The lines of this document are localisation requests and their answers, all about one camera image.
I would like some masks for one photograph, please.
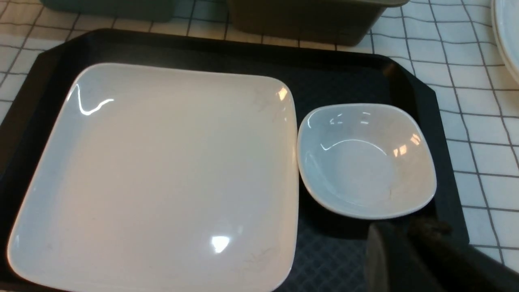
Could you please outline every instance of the dark object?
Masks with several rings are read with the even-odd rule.
[[[388,7],[409,0],[227,0],[243,31],[354,46]]]
[[[174,0],[40,0],[54,10],[152,21],[169,21]]]
[[[519,274],[450,237],[445,223],[411,220],[407,234],[386,222],[370,226],[368,291],[518,291]]]
[[[329,104],[378,102],[400,107],[421,126],[438,180],[433,201],[414,215],[448,222],[453,226],[453,237],[468,243],[434,91],[391,59],[99,30],[40,54],[0,126],[0,248],[6,248],[12,224],[70,86],[82,70],[102,62],[271,76],[289,86],[299,123],[311,110]],[[171,92],[171,98],[176,98],[175,92]],[[300,186],[294,265],[278,291],[365,291],[363,266],[371,221],[331,213],[310,197],[302,183]],[[407,225],[409,217],[391,222]],[[1,289],[43,289],[14,275],[5,254],[0,266]]]

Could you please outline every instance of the tray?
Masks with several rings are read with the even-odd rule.
[[[298,123],[311,110],[329,104],[373,102],[400,107],[420,125],[438,180],[433,201],[410,216],[448,222],[455,240],[469,241],[434,91],[391,59],[98,30],[40,54],[0,126],[0,248],[6,249],[12,224],[72,82],[83,69],[103,62],[271,76],[289,86]],[[302,182],[300,186],[294,265],[277,291],[365,291],[365,239],[372,221],[331,213],[310,197]],[[410,216],[391,222],[406,226]],[[0,289],[55,291],[17,277],[3,254]]]

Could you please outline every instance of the checkered tablecloth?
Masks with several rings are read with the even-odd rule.
[[[519,271],[519,85],[499,56],[490,1],[411,0],[344,47],[240,32],[224,0],[178,0],[168,23],[0,0],[0,122],[40,52],[100,28],[386,55],[436,91],[470,243]]]

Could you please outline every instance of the white square plate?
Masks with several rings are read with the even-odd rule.
[[[77,291],[271,291],[298,212],[289,89],[250,75],[99,64],[63,104],[8,245]]]

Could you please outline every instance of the bowl rim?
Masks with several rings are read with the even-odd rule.
[[[370,216],[370,215],[352,214],[352,213],[349,213],[349,212],[345,212],[345,211],[339,210],[338,208],[336,208],[332,204],[326,203],[323,199],[321,199],[321,196],[312,188],[312,185],[310,184],[310,182],[309,182],[309,180],[308,180],[308,178],[306,176],[306,173],[304,172],[303,163],[301,161],[302,160],[302,156],[301,156],[301,138],[302,138],[303,132],[305,131],[305,128],[306,128],[305,124],[307,124],[308,120],[310,119],[310,117],[313,114],[315,114],[316,112],[318,112],[318,111],[327,110],[327,109],[331,109],[331,108],[352,108],[352,107],[376,107],[376,108],[386,108],[388,110],[395,110],[399,114],[407,117],[407,119],[409,119],[413,123],[413,125],[417,129],[418,133],[423,137],[423,145],[427,149],[427,153],[428,153],[427,157],[429,158],[429,161],[431,162],[432,170],[433,170],[432,171],[432,179],[433,179],[433,182],[434,182],[434,186],[430,190],[431,194],[428,196],[428,198],[426,200],[423,201],[422,204],[417,205],[414,208],[409,208],[407,210],[400,211],[400,212],[389,213],[389,214],[386,214],[386,215],[383,215],[383,216]],[[334,213],[339,214],[339,215],[351,217],[351,218],[357,218],[357,219],[379,220],[379,219],[392,219],[392,218],[397,218],[397,217],[409,215],[411,213],[414,213],[414,212],[424,208],[427,204],[429,204],[429,202],[431,202],[431,200],[434,198],[434,195],[436,194],[436,190],[438,188],[438,180],[436,178],[436,167],[434,165],[434,160],[432,159],[431,151],[429,149],[429,145],[427,144],[427,140],[425,139],[425,136],[422,133],[418,123],[415,121],[415,119],[411,115],[409,115],[404,110],[402,110],[400,108],[397,108],[397,107],[395,107],[393,105],[383,104],[383,103],[342,103],[342,104],[333,104],[333,105],[326,105],[326,106],[323,106],[323,107],[320,107],[320,108],[316,108],[316,109],[312,110],[311,112],[309,112],[305,116],[303,121],[301,122],[301,125],[300,125],[299,130],[298,130],[298,135],[297,135],[297,165],[299,167],[299,173],[300,173],[301,178],[303,180],[303,184],[305,185],[306,189],[308,190],[308,193],[310,193],[310,195],[313,197],[314,200],[317,201],[317,203],[319,203],[321,206],[323,206],[324,208],[326,208],[327,210],[329,210],[331,212],[334,212]]]

